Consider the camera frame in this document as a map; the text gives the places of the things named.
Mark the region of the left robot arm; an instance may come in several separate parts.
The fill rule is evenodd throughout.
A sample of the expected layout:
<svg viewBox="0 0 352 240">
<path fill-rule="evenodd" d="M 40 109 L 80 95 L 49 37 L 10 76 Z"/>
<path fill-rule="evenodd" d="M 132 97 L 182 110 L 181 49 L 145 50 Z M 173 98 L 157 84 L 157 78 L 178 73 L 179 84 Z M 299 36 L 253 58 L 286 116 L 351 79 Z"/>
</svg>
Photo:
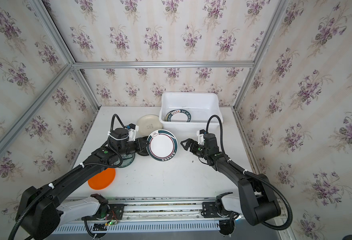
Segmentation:
<svg viewBox="0 0 352 240">
<path fill-rule="evenodd" d="M 135 137 L 138 129 L 134 124 L 110 128 L 105 143 L 79 165 L 40 188 L 27 188 L 21 195 L 8 239 L 13 240 L 19 228 L 29 234 L 29 239 L 43 240 L 51 235 L 68 215 L 59 207 L 70 194 L 97 174 L 120 167 L 124 155 L 146 149 L 149 141 L 146 137 Z"/>
</svg>

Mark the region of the white plate green lettered rim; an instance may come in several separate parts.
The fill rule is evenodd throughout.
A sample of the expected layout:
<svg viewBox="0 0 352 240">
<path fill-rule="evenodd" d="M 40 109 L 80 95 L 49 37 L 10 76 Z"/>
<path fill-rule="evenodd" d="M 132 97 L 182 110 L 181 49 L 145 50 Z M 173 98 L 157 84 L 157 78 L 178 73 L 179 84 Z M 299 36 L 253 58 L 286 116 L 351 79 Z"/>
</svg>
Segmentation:
<svg viewBox="0 0 352 240">
<path fill-rule="evenodd" d="M 165 116 L 166 122 L 182 122 L 188 123 L 192 120 L 192 115 L 189 111 L 184 109 L 173 110 Z"/>
</svg>

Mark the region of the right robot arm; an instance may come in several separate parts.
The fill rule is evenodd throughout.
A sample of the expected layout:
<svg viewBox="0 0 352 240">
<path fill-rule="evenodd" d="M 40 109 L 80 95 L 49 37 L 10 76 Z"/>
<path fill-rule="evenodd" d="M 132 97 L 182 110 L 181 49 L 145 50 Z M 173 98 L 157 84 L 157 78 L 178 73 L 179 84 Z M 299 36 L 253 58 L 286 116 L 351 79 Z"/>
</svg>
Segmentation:
<svg viewBox="0 0 352 240">
<path fill-rule="evenodd" d="M 293 223 L 293 211 L 287 198 L 266 175 L 252 173 L 230 159 L 224 149 L 220 117 L 212 115 L 206 128 L 197 135 L 197 141 L 186 139 L 181 142 L 182 147 L 200 160 L 204 159 L 205 165 L 226 176 L 238 188 L 238 196 L 226 192 L 215 200 L 216 213 L 229 218 L 227 226 L 233 229 L 235 219 L 244 216 L 252 226 L 262 224 L 275 231 L 288 229 Z"/>
</svg>

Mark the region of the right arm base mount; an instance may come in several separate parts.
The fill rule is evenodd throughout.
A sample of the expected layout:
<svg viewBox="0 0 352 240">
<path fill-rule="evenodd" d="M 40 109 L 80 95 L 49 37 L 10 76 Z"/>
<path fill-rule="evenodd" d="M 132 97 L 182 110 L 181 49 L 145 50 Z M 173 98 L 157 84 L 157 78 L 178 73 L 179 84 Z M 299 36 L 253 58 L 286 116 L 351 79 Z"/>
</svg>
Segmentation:
<svg viewBox="0 0 352 240">
<path fill-rule="evenodd" d="M 203 218 L 226 218 L 219 220 L 219 232 L 223 236 L 231 236 L 235 230 L 235 221 L 243 216 L 239 196 L 226 192 L 216 196 L 213 202 L 203 202 Z"/>
</svg>

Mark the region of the white plate green red rim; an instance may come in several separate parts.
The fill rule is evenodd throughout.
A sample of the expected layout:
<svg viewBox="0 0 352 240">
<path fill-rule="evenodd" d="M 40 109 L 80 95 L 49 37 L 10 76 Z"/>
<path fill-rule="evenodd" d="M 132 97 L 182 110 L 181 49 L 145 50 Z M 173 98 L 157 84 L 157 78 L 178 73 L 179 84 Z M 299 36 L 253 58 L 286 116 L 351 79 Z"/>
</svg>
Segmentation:
<svg viewBox="0 0 352 240">
<path fill-rule="evenodd" d="M 156 130 L 152 132 L 147 141 L 146 150 L 155 160 L 166 162 L 175 157 L 178 151 L 178 140 L 173 133 L 167 130 Z"/>
</svg>

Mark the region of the black plate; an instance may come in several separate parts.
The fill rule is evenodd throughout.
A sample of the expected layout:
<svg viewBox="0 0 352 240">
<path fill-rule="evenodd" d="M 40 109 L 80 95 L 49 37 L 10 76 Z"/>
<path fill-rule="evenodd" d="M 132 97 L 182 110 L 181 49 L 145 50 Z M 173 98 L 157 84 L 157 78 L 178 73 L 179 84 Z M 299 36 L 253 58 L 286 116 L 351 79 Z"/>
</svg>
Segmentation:
<svg viewBox="0 0 352 240">
<path fill-rule="evenodd" d="M 149 156 L 149 153 L 148 153 L 148 151 L 147 151 L 147 148 L 144 148 L 143 150 L 137 152 L 137 154 L 140 155 L 140 156 L 143 156 L 143 157 Z"/>
</svg>

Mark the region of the cream plate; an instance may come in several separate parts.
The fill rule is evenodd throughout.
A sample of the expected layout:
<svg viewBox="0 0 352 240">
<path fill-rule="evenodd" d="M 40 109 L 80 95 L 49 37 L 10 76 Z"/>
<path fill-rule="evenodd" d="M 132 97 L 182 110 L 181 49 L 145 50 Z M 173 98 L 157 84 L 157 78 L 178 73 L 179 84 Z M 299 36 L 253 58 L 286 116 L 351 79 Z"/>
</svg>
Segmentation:
<svg viewBox="0 0 352 240">
<path fill-rule="evenodd" d="M 152 132 L 163 129 L 163 124 L 157 115 L 145 115 L 137 121 L 136 125 L 139 127 L 138 132 L 143 136 L 149 136 Z"/>
</svg>

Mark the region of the teal patterned plate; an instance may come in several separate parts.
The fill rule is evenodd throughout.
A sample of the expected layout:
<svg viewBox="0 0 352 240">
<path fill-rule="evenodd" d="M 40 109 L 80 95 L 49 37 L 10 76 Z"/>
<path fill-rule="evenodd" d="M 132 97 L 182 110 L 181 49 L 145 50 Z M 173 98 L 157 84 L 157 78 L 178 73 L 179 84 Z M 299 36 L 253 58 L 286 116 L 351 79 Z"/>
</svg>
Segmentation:
<svg viewBox="0 0 352 240">
<path fill-rule="evenodd" d="M 126 168 L 131 165 L 135 159 L 135 154 L 122 155 L 122 164 L 118 168 Z"/>
</svg>

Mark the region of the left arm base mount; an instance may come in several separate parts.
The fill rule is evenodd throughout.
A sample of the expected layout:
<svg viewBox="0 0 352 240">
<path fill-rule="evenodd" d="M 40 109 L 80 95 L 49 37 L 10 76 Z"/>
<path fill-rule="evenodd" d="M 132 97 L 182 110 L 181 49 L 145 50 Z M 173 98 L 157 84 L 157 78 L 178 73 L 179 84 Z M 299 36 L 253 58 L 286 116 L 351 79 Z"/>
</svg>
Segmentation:
<svg viewBox="0 0 352 240">
<path fill-rule="evenodd" d="M 106 235 L 107 228 L 117 225 L 118 221 L 122 219 L 124 204 L 109 204 L 109 201 L 100 194 L 92 194 L 91 200 L 96 200 L 98 207 L 95 213 L 82 217 L 86 232 L 92 237 L 93 240 L 100 240 Z M 98 220 L 105 221 L 105 223 L 94 223 L 92 226 L 88 221 Z"/>
</svg>

